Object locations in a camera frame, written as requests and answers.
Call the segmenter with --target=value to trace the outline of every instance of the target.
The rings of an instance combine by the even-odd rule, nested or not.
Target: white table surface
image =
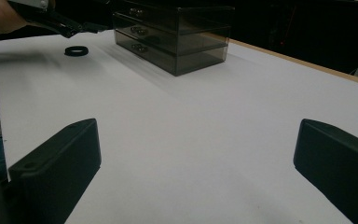
[[[358,136],[345,78],[236,44],[173,77],[112,31],[32,37],[0,42],[0,111],[7,166],[97,119],[102,167],[67,223],[350,223],[293,165],[302,119]]]

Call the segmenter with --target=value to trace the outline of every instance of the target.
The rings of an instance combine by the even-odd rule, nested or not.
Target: metal part
[[[23,4],[29,7],[48,9],[48,1],[46,0],[8,0],[8,1]]]

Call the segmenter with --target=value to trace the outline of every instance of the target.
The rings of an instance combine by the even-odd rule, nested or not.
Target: o-ring
[[[84,46],[72,46],[65,49],[65,55],[71,57],[80,57],[89,53],[89,49]]]

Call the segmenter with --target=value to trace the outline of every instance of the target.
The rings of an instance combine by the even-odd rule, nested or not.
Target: table edge
[[[235,39],[230,39],[229,42],[233,43],[233,44],[236,44],[236,45],[246,47],[248,49],[255,49],[255,50],[261,51],[263,53],[267,53],[269,55],[285,59],[285,60],[290,61],[292,63],[298,63],[298,64],[301,64],[301,65],[307,66],[309,68],[313,68],[313,69],[328,73],[330,75],[337,76],[337,77],[342,77],[342,78],[345,78],[347,80],[354,81],[354,82],[358,83],[358,77],[351,76],[351,75],[346,74],[346,73],[338,72],[337,70],[326,68],[326,67],[314,64],[314,63],[308,63],[308,62],[305,62],[305,61],[302,61],[302,60],[299,60],[299,59],[296,59],[296,58],[293,58],[293,57],[290,57],[290,56],[287,56],[287,55],[283,55],[283,54],[280,54],[280,53],[277,53],[277,52],[274,52],[274,51],[271,51],[271,50],[268,50],[268,49],[262,49],[260,47],[256,47],[256,46],[253,46],[253,45],[250,45],[250,44],[246,44],[246,43],[240,42],[240,41],[235,40]]]

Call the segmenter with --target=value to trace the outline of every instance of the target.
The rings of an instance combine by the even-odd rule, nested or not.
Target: stacked drawers
[[[117,0],[116,43],[175,76],[222,63],[234,8],[173,2]]]

